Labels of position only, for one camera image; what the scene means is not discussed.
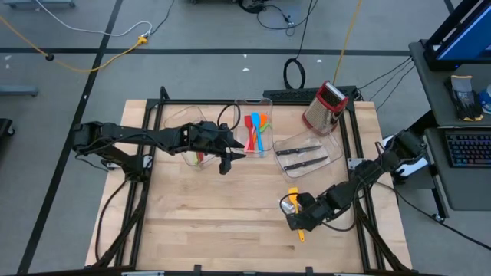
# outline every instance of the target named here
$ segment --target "black knife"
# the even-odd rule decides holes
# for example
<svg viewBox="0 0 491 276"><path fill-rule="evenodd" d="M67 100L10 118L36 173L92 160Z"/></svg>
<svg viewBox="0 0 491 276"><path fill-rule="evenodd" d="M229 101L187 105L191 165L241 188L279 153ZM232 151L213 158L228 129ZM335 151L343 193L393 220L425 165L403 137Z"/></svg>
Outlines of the black knife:
<svg viewBox="0 0 491 276"><path fill-rule="evenodd" d="M283 169L285 171L287 171L287 170L297 169L297 168L304 167L304 166L314 165L316 163L319 163L319 162L322 162L322 161L326 160L328 157L329 156L324 156L324 157L321 157L321 158L312 159L312 160L305 161L305 162L302 162L302 163L296 163L296 164L293 164L293 165L290 165L290 166L284 166Z"/></svg>
<svg viewBox="0 0 491 276"><path fill-rule="evenodd" d="M312 150L318 150L322 147L322 145L318 146L307 146L305 148L298 148L298 149L285 149L285 150L279 150L276 152L277 156L281 155L287 155L287 154L292 154L292 153L306 153Z"/></svg>

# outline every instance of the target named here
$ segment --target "white cable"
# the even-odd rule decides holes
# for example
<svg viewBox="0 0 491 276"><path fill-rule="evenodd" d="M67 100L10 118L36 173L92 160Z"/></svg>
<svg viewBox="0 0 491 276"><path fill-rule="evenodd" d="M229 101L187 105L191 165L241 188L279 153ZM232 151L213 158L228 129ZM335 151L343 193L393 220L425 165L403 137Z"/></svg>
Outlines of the white cable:
<svg viewBox="0 0 491 276"><path fill-rule="evenodd" d="M127 33L129 33L131 30L133 30L136 26L138 25L141 25L141 24L148 24L150 26L150 28L148 29L147 32L145 32L144 34L142 34L141 36L143 37L147 37L150 35L150 33L152 32L152 23L148 22L148 21L140 21L138 23L136 23L135 25L133 25L133 27L129 28L127 31L125 31L124 33L122 34L108 34L104 31L92 31L92 30L84 30L84 29L80 29L80 28L74 28L74 27L71 27L67 24L65 24L62 20L60 20L60 18L57 18L56 15L53 15L46 7L43 6L43 4L41 4L41 2L39 0L35 0L40 6L41 8L44 9L45 12L47 12L49 15L51 15L54 19L56 19L56 21L60 22L63 26L71 29L71 30L74 30L74 31L84 31L84 32L88 32L88 33L96 33L96 34L103 34L103 35L110 35L110 36L114 36L114 37L120 37L120 36L123 36Z"/></svg>

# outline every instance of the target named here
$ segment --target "yellow cable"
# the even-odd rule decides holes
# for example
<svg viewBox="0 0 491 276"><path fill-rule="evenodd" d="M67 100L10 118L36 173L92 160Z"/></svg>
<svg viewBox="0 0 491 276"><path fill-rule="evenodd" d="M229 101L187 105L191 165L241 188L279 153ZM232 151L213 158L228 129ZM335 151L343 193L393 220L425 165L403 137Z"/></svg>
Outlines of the yellow cable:
<svg viewBox="0 0 491 276"><path fill-rule="evenodd" d="M20 37L20 39L22 39L23 41L25 41L25 43L27 43L31 47L33 47L40 54L44 55L45 57L48 56L48 53L46 53L45 51L41 50L38 46L36 46L32 42L30 42L24 35L22 35L12 25L10 25L10 23L8 23L8 21L6 21L2 16L0 16L0 21L2 21L3 24L5 24L7 26L7 28L9 28L11 31L13 31L14 34L16 34L18 37ZM54 60L54 62L56 62L57 64L60 64L61 66L65 67L65 68L67 68L69 70L75 71L75 72L90 73L90 72L94 72L94 71L97 71L97 70L100 70L100 69L106 67L107 65L109 65L111 62L113 62L117 58L119 58L119 57L121 57L121 56L123 56L125 54L128 54L129 52L131 52L132 50L134 50L136 47L138 47L138 46L140 46L142 44L146 44L147 42L148 42L148 40L146 38L141 37L141 36L138 37L138 42L135 45L133 45L133 47L129 48L128 50L124 51L121 54L115 55L109 61L107 61L105 64L102 64L101 66L96 67L94 69L78 69L78 68L72 67L71 65L68 65L68 64L66 64L66 63L64 63L62 61Z"/></svg>
<svg viewBox="0 0 491 276"><path fill-rule="evenodd" d="M361 6L362 1L363 0L358 0L358 4L356 5L356 11L354 12L353 18L351 19L351 24L350 24L350 27L348 29L348 33L346 33L346 38L344 40L343 50L341 50L341 55L339 56L338 66L336 67L336 71L334 73L334 79L332 80L332 84L336 83L336 78L338 77L338 71L339 71L339 67L341 66L341 61L343 60L344 51L346 50L346 47L348 46L348 41L350 39L350 33L351 33L351 30L353 29L354 23L356 22L356 17L358 15L358 12L360 11L360 6Z"/></svg>

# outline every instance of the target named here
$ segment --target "gray floor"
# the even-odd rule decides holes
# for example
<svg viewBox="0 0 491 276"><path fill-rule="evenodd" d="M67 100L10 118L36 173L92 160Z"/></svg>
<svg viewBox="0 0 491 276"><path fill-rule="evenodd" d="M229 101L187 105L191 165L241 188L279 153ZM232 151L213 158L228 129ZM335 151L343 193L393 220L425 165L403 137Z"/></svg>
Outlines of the gray floor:
<svg viewBox="0 0 491 276"><path fill-rule="evenodd" d="M77 27L104 30L114 3L115 0L85 0L77 1L75 9L63 6L52 9L62 20ZM168 0L124 0L114 30L123 31L139 20L158 22L169 4ZM300 11L306 9L305 2L299 0L277 4L285 6L294 21L301 18ZM355 5L355 0L319 1L309 22L305 48L340 49ZM282 23L273 11L270 13L264 14L265 22ZM13 11L0 6L0 15L42 47L98 48L101 42L100 35L69 31L42 11L30 8ZM405 51L409 42L431 35L447 15L443 0L366 1L348 48ZM108 47L129 47L144 29L140 27L133 35L111 38ZM227 0L202 0L199 5L176 0L169 21L144 47L297 48L301 35L301 29L292 38L286 37L283 31L265 30L257 24L254 15L246 14ZM6 38L2 39L1 48L27 47L7 28L0 28L0 36ZM111 56L104 55L103 61ZM93 54L59 54L57 58L78 67L90 67L94 61ZM161 85L172 98L260 97L264 90L282 89L282 67L287 58L290 56L274 54L248 54L247 57L242 54L131 54L99 72L83 121L118 123L126 99L157 97ZM361 86L404 59L347 56L337 84ZM337 60L335 55L301 56L308 74L305 86L315 87L332 78ZM3 221L0 224L0 274L13 274L56 167L87 75L47 63L38 54L0 54L0 72L1 84L33 84L40 89L38 97L0 98L0 117L12 118L17 130L3 150L0 162L0 219ZM292 84L297 84L295 71L289 73ZM396 81L374 98L376 104L384 100ZM365 99L383 84L383 80L378 81L364 89ZM417 73L412 71L378 111L383 134L408 127L428 110ZM415 204L434 212L436 207L430 191L415 189L422 182L431 181L423 173L400 190ZM103 172L70 157L30 272L82 267L104 180ZM485 275L491 268L488 251L441 228L403 203L400 213L415 268L450 275ZM488 212L451 212L447 223L491 244L491 214Z"/></svg>

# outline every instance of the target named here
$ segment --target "wooden tabletop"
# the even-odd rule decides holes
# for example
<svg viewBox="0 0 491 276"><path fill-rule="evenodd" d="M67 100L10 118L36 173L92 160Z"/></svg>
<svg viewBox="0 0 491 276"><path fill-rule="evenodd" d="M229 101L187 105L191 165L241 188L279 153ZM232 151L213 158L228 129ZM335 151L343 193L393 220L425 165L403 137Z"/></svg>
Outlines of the wooden tabletop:
<svg viewBox="0 0 491 276"><path fill-rule="evenodd" d="M128 100L121 125L141 127L145 103L145 100ZM375 159L377 150L374 142L381 141L382 137L374 104L357 102L355 106L364 156ZM167 117L184 108L186 106L183 105L164 106L161 129ZM215 121L222 106L199 108L207 120ZM306 130L301 119L304 110L305 107L274 106L274 140L287 139ZM348 112L345 116L352 156L355 156ZM223 117L230 125L232 118L232 110ZM340 127L333 134L342 146ZM127 144L118 147L130 154L137 148ZM316 196L329 186L347 180L344 157L294 183L283 179L272 154L265 158L234 161L226 176L219 174L218 164L215 162L198 172L186 165L181 156L169 156L157 150L138 270L191 271L194 265L202 265L204 271L302 272L306 266L312 266L316 272L363 271L355 229L335 232L318 226L313 232L305 232L305 243L301 243L297 232L290 231L278 208L278 201L291 186ZM100 211L123 178L119 170L109 172ZM392 186L388 174L380 181ZM120 231L128 186L114 197L104 215L101 254ZM395 194L374 186L372 197L382 238L401 262L411 267ZM346 228L352 221L353 212L350 210L331 224ZM366 231L365 235L371 266L375 268L372 242ZM87 264L95 262L94 237L95 228ZM124 263L129 261L132 242L130 234Z"/></svg>

